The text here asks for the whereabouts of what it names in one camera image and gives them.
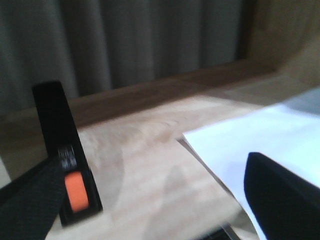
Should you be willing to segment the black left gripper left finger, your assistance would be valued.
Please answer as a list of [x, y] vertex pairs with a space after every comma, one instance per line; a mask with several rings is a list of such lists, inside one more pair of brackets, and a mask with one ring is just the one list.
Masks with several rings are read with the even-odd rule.
[[0, 190], [0, 238], [44, 240], [66, 196], [60, 158], [47, 158]]

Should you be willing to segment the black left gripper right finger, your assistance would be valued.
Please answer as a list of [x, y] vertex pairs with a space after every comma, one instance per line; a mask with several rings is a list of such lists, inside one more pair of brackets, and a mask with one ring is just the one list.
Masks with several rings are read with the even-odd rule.
[[248, 154], [244, 193], [268, 240], [318, 240], [320, 189], [259, 152]]

